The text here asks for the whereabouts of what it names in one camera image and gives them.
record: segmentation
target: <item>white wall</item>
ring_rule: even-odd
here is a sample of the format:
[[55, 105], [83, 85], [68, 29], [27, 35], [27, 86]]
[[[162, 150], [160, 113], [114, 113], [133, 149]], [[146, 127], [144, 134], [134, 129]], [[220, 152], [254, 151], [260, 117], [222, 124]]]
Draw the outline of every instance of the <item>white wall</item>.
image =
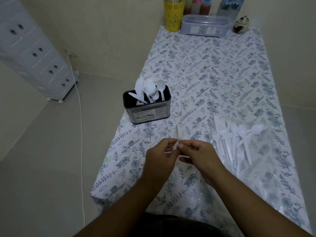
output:
[[[136, 79], [160, 24], [162, 0], [21, 0], [56, 48], [84, 72]], [[212, 0], [215, 14], [221, 0]], [[246, 0], [262, 28], [280, 102], [316, 108], [316, 0]]]
[[46, 104], [46, 98], [0, 62], [0, 160]]

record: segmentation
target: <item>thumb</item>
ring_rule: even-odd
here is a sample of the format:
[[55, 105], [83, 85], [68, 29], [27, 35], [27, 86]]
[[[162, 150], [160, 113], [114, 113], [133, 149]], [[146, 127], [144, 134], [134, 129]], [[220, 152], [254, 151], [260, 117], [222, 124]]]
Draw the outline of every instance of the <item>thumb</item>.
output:
[[174, 164], [177, 160], [178, 155], [180, 155], [180, 151], [178, 149], [175, 149], [172, 151], [171, 155], [169, 156], [169, 160]]
[[182, 143], [179, 143], [178, 144], [178, 149], [185, 155], [187, 155], [188, 157], [192, 158], [195, 154], [195, 151], [192, 150], [190, 147], [182, 144]]

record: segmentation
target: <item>plastic bottle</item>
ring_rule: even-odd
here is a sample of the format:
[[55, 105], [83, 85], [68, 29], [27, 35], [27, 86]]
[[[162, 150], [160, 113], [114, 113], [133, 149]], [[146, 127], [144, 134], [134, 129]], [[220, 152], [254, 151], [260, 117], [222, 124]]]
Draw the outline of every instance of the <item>plastic bottle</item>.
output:
[[201, 4], [202, 0], [193, 0], [191, 14], [198, 15], [200, 13]]
[[209, 15], [211, 9], [211, 0], [204, 0], [200, 8], [200, 15]]
[[186, 0], [183, 15], [191, 14], [192, 0]]
[[244, 1], [245, 0], [222, 0], [221, 4], [218, 7], [216, 15], [227, 17], [232, 27]]

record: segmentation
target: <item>floral tablecloth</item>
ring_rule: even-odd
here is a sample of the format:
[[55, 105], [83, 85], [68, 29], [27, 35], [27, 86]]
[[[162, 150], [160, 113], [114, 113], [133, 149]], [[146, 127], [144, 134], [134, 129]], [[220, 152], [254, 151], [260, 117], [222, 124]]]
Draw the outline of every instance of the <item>floral tablecloth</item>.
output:
[[[282, 112], [261, 33], [219, 39], [182, 35], [160, 27], [141, 72], [163, 79], [172, 93], [168, 119], [134, 125], [124, 112], [91, 195], [116, 202], [140, 178], [146, 151], [163, 138], [175, 137], [176, 124], [187, 139], [209, 140], [210, 113], [271, 125], [284, 214], [310, 232]], [[227, 211], [194, 166], [176, 162], [170, 178], [147, 212], [171, 214], [214, 224], [241, 235], [233, 220], [212, 215]]]

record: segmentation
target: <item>yellow container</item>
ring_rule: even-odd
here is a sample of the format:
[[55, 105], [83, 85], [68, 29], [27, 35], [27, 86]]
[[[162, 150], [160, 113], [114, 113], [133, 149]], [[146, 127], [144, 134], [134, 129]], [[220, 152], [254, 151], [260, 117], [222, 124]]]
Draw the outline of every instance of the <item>yellow container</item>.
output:
[[179, 3], [164, 2], [166, 29], [168, 31], [179, 31], [185, 6], [185, 0]]

